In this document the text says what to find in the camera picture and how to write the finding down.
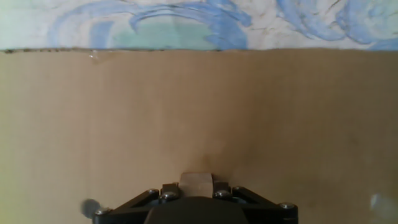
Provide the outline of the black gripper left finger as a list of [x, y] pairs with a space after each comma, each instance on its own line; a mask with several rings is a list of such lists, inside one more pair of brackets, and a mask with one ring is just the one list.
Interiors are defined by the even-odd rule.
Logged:
[[141, 224], [144, 223], [149, 212], [162, 204], [178, 200], [180, 189], [178, 183], [163, 184], [160, 190], [149, 189], [122, 204], [110, 208], [99, 208], [95, 211], [93, 224]]

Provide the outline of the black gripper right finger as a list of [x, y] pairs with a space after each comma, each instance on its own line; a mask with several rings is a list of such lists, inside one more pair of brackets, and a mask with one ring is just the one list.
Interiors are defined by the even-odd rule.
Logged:
[[298, 224], [299, 209], [293, 203], [274, 203], [242, 186], [213, 182], [213, 198], [237, 205], [249, 223]]

